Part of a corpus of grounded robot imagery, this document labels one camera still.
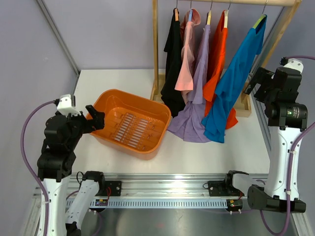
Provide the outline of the blue t shirt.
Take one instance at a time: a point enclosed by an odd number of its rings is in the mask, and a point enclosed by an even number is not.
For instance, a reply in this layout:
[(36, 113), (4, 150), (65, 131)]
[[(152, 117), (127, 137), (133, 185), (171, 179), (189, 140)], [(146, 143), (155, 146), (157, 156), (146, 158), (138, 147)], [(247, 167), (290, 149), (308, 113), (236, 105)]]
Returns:
[(209, 114), (203, 119), (204, 135), (211, 141), (224, 143), (228, 117), (236, 103), (253, 61), (261, 53), (267, 16), (257, 28), (250, 28), (248, 34), (234, 55), (231, 63), (215, 89), (215, 101)]

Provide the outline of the green clothes hanger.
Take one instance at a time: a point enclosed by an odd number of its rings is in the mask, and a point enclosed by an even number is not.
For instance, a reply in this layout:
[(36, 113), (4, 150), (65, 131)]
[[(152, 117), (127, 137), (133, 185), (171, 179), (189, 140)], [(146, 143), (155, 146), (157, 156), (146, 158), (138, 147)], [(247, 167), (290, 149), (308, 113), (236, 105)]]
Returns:
[(259, 19), (256, 21), (256, 23), (253, 25), (253, 28), (254, 28), (254, 29), (257, 28), (258, 25), (260, 24), (260, 22), (266, 17), (266, 15), (264, 14), (264, 11), (265, 11), (265, 7), (266, 7), (268, 1), (269, 1), (269, 0), (266, 0), (265, 5), (264, 5), (264, 8), (263, 8), (262, 13), (261, 13), (261, 16), (260, 16)]

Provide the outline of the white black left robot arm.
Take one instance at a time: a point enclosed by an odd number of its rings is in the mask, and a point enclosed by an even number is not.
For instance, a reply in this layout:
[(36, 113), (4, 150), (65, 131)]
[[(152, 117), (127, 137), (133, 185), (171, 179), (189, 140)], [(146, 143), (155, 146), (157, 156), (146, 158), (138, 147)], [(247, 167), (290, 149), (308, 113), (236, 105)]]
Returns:
[(37, 162), (37, 176), (42, 190), (39, 236), (79, 236), (86, 212), (95, 197), (96, 207), (109, 206), (109, 198), (121, 195), (122, 182), (106, 180), (104, 173), (87, 171), (83, 174), (79, 190), (69, 208), (66, 208), (68, 184), (76, 159), (74, 150), (83, 134), (102, 130), (105, 114), (87, 105), (91, 119), (82, 112), (56, 114), (46, 121), (44, 143)]

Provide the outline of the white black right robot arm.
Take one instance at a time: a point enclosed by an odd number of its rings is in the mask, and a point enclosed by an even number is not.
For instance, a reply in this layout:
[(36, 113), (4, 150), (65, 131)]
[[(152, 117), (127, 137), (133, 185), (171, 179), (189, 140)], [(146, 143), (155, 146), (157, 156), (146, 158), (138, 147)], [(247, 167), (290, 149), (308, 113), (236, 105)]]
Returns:
[(306, 203), (300, 200), (297, 168), (302, 136), (306, 133), (308, 109), (296, 102), (302, 73), (299, 69), (279, 67), (275, 72), (260, 67), (251, 79), (246, 93), (259, 84), (254, 97), (264, 103), (271, 136), (269, 174), (265, 184), (246, 172), (230, 170), (222, 181), (207, 182), (211, 197), (247, 197), (256, 210), (304, 213)]

